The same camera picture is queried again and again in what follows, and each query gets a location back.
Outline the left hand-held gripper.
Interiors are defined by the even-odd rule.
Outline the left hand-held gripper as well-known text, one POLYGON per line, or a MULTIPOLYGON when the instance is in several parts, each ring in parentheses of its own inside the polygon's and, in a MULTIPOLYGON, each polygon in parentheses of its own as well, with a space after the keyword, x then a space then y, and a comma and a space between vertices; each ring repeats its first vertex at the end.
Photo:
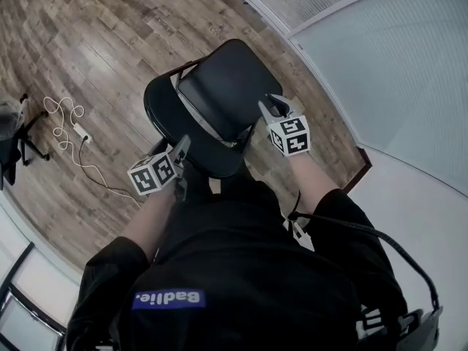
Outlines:
POLYGON ((187 183, 183 177, 184 160, 188 154, 191 139, 184 135, 175 148, 155 147, 147 156, 136 162, 127 174, 140 196, 161 191, 168 185, 175 185, 177 200, 185 200, 187 183))

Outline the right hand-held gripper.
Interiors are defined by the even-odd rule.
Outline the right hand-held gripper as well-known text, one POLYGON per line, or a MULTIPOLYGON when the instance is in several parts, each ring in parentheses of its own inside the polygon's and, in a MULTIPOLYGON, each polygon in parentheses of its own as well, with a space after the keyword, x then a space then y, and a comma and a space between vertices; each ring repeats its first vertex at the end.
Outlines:
POLYGON ((282 95, 267 94, 266 99, 267 107, 262 101, 258 102, 258 106, 273 145, 284 156, 310 151, 310 130, 306 117, 299 114, 290 100, 282 95))

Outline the black folding chair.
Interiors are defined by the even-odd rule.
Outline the black folding chair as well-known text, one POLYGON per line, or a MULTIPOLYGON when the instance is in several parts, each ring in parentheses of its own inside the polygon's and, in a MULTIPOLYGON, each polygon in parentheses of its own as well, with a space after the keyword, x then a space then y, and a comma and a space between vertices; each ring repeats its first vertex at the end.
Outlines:
POLYGON ((154 78, 143 104, 150 122, 174 146, 191 140, 186 158, 207 176, 233 176, 269 94, 282 86, 250 47, 230 39, 207 56, 154 78))

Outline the person's left forearm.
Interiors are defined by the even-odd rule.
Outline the person's left forearm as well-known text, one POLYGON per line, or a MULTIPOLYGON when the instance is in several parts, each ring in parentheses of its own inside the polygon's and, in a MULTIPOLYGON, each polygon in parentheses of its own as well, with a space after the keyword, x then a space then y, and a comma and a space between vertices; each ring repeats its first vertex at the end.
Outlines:
POLYGON ((149 262, 152 262, 156 256, 159 240, 166 228, 170 212, 176 204, 175 187, 171 184, 161 191, 152 193, 121 234, 122 237, 138 245, 149 262))

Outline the person's right forearm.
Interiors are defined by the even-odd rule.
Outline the person's right forearm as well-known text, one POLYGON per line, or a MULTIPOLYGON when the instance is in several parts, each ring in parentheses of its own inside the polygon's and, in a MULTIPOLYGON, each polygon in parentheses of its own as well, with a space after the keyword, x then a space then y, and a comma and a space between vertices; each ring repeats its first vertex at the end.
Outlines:
POLYGON ((301 192, 303 204, 313 214, 324 196, 338 189, 338 186, 308 153, 289 156, 287 160, 301 192))

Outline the black office chair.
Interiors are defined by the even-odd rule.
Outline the black office chair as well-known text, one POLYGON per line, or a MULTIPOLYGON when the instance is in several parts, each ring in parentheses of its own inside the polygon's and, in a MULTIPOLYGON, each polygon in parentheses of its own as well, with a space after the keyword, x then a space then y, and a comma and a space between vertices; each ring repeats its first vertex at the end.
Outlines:
MULTIPOLYGON (((19 100, 3 98, 2 101, 11 103, 14 107, 21 108, 24 115, 28 94, 23 94, 19 100)), ((0 192, 4 189, 4 182, 6 181, 10 186, 15 184, 16 179, 16 164, 21 161, 24 167, 31 164, 31 159, 26 158, 26 147, 30 148, 40 159, 45 161, 50 160, 50 154, 43 154, 36 145, 32 142, 29 135, 30 129, 41 119, 47 118, 49 112, 45 109, 41 110, 33 117, 30 122, 24 122, 20 129, 15 133, 13 138, 9 140, 0 141, 0 192)))

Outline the white printed tag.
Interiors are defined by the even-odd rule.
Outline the white printed tag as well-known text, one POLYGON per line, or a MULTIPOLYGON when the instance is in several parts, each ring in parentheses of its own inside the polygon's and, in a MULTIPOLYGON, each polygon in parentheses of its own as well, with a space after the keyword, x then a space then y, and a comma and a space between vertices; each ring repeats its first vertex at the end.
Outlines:
POLYGON ((289 235, 292 236, 300 246, 309 251, 314 251, 309 234, 297 222, 291 222, 286 219, 283 225, 289 235))

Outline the frosted glass panel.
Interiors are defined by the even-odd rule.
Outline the frosted glass panel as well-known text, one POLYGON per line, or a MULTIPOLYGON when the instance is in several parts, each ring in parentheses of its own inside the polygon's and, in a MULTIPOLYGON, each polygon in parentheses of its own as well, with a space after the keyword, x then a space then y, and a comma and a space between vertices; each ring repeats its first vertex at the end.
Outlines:
POLYGON ((360 0, 295 41, 360 144, 468 196, 468 0, 360 0))

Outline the black shirt with blue label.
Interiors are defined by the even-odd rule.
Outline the black shirt with blue label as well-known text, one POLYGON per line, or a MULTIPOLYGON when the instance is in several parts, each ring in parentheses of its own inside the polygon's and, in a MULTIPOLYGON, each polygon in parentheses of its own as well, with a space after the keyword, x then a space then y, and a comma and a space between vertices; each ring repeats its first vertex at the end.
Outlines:
POLYGON ((335 189, 308 250, 262 182, 247 197, 184 203, 155 261, 118 237, 86 263, 67 350, 353 351, 363 307, 395 320, 407 304, 380 242, 339 221, 369 225, 335 189))

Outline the clear plastic wrap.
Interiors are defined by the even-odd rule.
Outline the clear plastic wrap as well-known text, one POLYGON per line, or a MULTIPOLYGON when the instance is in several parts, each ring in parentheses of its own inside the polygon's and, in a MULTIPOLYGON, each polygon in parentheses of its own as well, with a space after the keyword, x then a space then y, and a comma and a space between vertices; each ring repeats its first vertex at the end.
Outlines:
POLYGON ((0 102, 0 141, 13 138, 24 122, 21 108, 6 101, 0 102))

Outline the chest-mounted device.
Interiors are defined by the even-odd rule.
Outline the chest-mounted device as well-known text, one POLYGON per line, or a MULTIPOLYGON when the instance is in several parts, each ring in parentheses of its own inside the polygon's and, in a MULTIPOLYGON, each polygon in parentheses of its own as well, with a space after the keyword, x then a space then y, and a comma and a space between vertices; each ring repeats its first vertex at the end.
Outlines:
POLYGON ((439 341, 439 317, 442 307, 424 314, 415 310, 387 326, 378 309, 364 309, 357 322, 358 343, 355 351, 434 351, 439 341))

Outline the glass door with black frame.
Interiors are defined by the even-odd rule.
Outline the glass door with black frame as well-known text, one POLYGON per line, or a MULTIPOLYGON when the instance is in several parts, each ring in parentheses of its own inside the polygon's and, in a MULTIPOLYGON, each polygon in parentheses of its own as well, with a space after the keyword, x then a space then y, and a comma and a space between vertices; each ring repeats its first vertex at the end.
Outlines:
POLYGON ((65 351, 65 327, 13 283, 33 250, 31 242, 0 281, 0 351, 65 351))

